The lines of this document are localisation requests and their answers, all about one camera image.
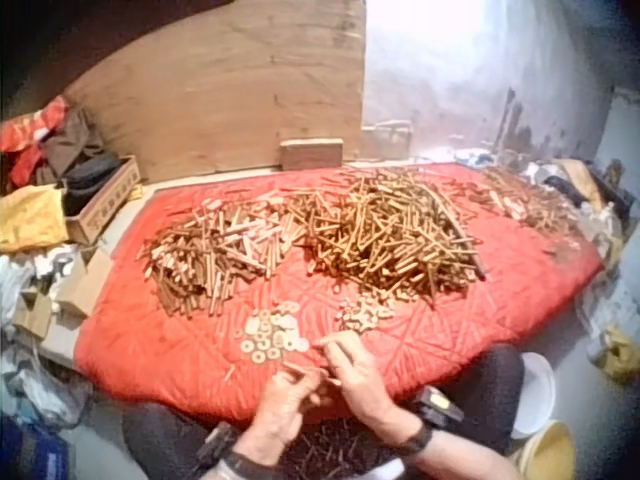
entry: white bucket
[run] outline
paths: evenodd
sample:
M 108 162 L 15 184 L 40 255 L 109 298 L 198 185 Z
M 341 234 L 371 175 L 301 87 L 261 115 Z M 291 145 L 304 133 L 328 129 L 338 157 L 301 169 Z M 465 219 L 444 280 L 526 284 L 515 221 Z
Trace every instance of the white bucket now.
M 551 419 L 556 404 L 556 380 L 551 365 L 542 355 L 522 354 L 524 383 L 511 436 L 523 439 L 540 431 Z

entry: person's right hand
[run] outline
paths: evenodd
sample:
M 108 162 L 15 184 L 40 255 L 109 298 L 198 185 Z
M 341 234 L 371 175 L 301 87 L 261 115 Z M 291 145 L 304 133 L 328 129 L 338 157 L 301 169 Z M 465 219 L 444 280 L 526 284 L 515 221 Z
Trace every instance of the person's right hand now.
M 351 412 L 382 441 L 404 445 L 422 428 L 413 413 L 398 407 L 387 393 L 375 357 L 352 331 L 331 334 L 315 344 L 322 347 L 329 367 L 342 382 L 342 396 Z
M 355 332 L 331 334 L 316 342 L 336 377 L 342 382 L 342 395 L 351 412 L 369 428 L 375 429 L 395 407 L 384 381 L 369 353 Z

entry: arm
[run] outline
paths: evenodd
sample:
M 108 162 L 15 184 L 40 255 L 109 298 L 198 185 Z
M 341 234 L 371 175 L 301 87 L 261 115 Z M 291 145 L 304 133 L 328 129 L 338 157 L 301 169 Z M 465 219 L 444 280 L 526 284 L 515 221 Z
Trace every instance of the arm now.
M 422 420 L 393 403 L 382 376 L 354 332 L 322 339 L 329 366 L 342 382 L 349 408 L 385 443 L 401 446 L 418 433 Z M 426 474 L 439 480 L 521 480 L 507 459 L 493 450 L 443 431 L 434 431 L 426 448 L 411 458 Z

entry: pile of wooden sticks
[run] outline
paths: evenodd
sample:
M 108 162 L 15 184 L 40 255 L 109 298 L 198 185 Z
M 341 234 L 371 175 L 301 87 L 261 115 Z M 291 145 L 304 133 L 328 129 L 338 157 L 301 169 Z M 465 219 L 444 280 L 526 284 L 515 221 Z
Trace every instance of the pile of wooden sticks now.
M 269 202 L 223 205 L 205 200 L 143 245 L 145 278 L 156 281 L 169 315 L 194 310 L 220 315 L 236 291 L 236 280 L 270 278 L 304 228 Z
M 485 270 L 454 207 L 406 169 L 348 171 L 329 200 L 299 192 L 286 210 L 306 228 L 309 272 L 358 283 L 381 301 L 465 290 Z
M 581 236 L 577 216 L 555 190 L 545 190 L 504 169 L 487 168 L 485 185 L 466 184 L 452 198 L 464 197 L 485 210 L 512 218 L 545 236 L 563 241 Z

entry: cardboard box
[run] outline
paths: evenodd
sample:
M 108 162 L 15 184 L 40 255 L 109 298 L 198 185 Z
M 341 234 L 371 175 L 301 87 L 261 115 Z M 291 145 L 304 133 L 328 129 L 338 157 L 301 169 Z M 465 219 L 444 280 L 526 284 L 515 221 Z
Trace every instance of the cardboard box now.
M 35 288 L 23 290 L 18 297 L 13 324 L 44 340 L 51 324 L 51 299 Z
M 342 166 L 343 142 L 340 138 L 285 140 L 280 143 L 283 170 Z
M 112 263 L 109 255 L 99 248 L 78 252 L 71 273 L 63 280 L 56 296 L 60 308 L 82 319 L 91 315 Z
M 135 157 L 125 157 L 122 162 L 122 167 L 78 215 L 65 218 L 72 242 L 92 245 L 140 181 L 140 170 Z

